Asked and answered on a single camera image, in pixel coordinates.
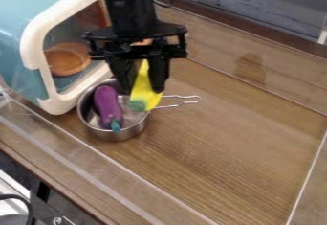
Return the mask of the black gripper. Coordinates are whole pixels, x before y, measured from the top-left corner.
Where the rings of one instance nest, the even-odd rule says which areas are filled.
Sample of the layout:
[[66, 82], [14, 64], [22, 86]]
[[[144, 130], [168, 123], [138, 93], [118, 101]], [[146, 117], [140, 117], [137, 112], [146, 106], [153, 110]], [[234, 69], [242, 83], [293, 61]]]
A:
[[169, 77], [169, 58], [186, 56], [186, 27], [157, 18], [154, 6], [166, 8], [166, 5], [156, 0], [102, 1], [110, 25], [82, 33], [89, 55], [96, 58], [117, 56], [106, 63], [125, 93], [132, 92], [137, 75], [133, 59], [149, 58], [150, 86], [161, 93]]

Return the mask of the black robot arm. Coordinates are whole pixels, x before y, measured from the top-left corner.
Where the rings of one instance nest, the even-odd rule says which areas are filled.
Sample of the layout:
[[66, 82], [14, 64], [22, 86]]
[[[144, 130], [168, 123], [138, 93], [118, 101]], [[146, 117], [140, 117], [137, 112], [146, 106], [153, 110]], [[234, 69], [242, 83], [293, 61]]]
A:
[[169, 77], [169, 61], [185, 58], [186, 27], [162, 22], [156, 15], [156, 0], [102, 0], [110, 25], [85, 31], [81, 38], [89, 45], [89, 55], [102, 59], [126, 92], [132, 91], [133, 61], [146, 59], [150, 88], [164, 90]]

